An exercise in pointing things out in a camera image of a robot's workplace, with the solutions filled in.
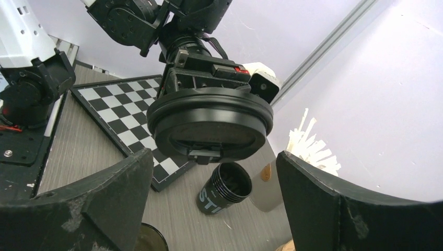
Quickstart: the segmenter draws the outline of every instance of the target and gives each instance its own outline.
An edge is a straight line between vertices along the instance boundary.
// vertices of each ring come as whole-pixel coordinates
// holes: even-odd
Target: bolt
[[[13,152],[11,150],[6,150],[5,153],[3,154],[5,157],[11,157],[13,155]]]

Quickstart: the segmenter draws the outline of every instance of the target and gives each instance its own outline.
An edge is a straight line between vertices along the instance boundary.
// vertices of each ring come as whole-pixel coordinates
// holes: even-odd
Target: checkered board
[[[154,156],[152,187],[162,191],[195,165],[158,151],[147,128],[146,111],[155,100],[161,75],[76,85],[75,99],[126,156],[149,148]]]

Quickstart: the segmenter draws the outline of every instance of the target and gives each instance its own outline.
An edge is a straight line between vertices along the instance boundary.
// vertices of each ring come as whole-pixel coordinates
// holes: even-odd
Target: white wall
[[[284,149],[309,108],[340,177],[402,198],[443,199],[442,14],[442,1],[398,1],[362,29],[369,14],[286,96],[273,150]]]
[[[79,60],[122,77],[163,72],[159,47],[143,58],[138,49],[115,43],[80,0],[28,1],[49,34],[80,46]],[[261,61],[285,80],[358,2],[235,0],[214,36],[230,59]]]

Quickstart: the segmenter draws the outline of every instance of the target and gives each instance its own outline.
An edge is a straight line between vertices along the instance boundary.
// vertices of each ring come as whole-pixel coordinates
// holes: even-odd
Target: scratched black surface
[[[62,100],[62,111],[65,98]],[[51,137],[45,137],[45,127],[23,132],[0,130],[0,202],[29,199],[38,189],[47,155],[58,125],[56,118]],[[5,157],[6,150],[13,155]]]

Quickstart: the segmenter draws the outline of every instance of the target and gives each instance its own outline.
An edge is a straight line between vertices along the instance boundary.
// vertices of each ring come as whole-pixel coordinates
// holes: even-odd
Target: black paper cup
[[[252,191],[248,173],[237,163],[221,163],[197,195],[197,207],[204,214],[218,214],[246,199]]]
[[[134,251],[169,251],[163,235],[153,226],[142,223]]]

